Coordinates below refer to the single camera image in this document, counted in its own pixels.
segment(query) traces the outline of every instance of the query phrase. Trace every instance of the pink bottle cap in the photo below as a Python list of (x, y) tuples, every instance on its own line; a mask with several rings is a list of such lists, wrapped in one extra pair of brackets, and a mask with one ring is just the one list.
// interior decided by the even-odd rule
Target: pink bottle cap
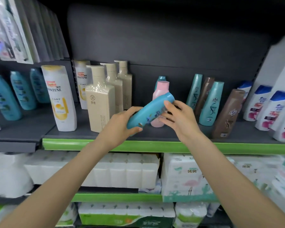
[(157, 82), (157, 90), (166, 90), (169, 92), (169, 83), (168, 81), (158, 81)]

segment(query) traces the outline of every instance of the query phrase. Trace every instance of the person's arm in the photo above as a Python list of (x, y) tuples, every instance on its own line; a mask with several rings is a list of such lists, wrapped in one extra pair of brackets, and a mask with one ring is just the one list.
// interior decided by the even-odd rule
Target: person's arm
[(285, 214), (259, 191), (200, 131), (185, 103), (165, 101), (160, 120), (175, 130), (193, 155), (220, 203), (238, 228), (285, 228)]
[(142, 131), (139, 127), (126, 127), (130, 116), (140, 109), (131, 107), (113, 115), (98, 137), (21, 203), (0, 223), (0, 228), (55, 227), (97, 162), (130, 135)]

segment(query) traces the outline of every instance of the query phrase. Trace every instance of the pink bottle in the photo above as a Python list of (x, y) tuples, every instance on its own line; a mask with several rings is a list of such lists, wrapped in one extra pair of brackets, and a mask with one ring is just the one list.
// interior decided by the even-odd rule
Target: pink bottle
[[(169, 82), (168, 81), (158, 81), (157, 82), (157, 87), (155, 92), (153, 93), (153, 98), (152, 100), (156, 99), (157, 97), (159, 97), (160, 95), (164, 95), (166, 93), (169, 92)], [(151, 122), (151, 125), (153, 127), (162, 127), (164, 126), (164, 124), (162, 122), (159, 121), (159, 118), (162, 116), (159, 116), (158, 118), (154, 119)]]

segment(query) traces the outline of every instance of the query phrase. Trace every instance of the hand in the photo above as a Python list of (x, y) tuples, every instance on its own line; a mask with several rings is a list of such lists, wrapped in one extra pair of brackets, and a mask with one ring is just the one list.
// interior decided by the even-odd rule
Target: hand
[(162, 117), (160, 117), (159, 120), (174, 129), (176, 135), (178, 136), (178, 139), (182, 143), (188, 146), (192, 141), (192, 136), (202, 134), (196, 122), (193, 110), (190, 106), (187, 106), (181, 101), (174, 101), (174, 105), (178, 106), (180, 108), (179, 110), (169, 101), (164, 101), (164, 104), (167, 110), (172, 113), (172, 115), (163, 113), (162, 116), (172, 120), (173, 122)]
[(142, 131), (140, 127), (127, 129), (130, 117), (142, 107), (132, 106), (127, 111), (114, 114), (103, 130), (98, 134), (95, 141), (105, 144), (108, 151), (122, 144), (129, 136)]

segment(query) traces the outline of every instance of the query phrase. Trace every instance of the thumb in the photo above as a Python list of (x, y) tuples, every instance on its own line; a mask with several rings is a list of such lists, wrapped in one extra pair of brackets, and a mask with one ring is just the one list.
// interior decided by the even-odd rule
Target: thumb
[(136, 126), (136, 127), (133, 127), (133, 128), (131, 128), (131, 129), (129, 129), (127, 132), (128, 132), (128, 137), (129, 136), (132, 136), (132, 135), (134, 135), (134, 134), (136, 134), (136, 133), (138, 133), (138, 132), (141, 132), (142, 131), (142, 128), (141, 127), (138, 127), (138, 126)]
[(178, 112), (178, 109), (169, 101), (164, 101), (163, 103), (165, 107), (167, 108), (167, 110), (171, 112), (173, 115), (175, 115)]

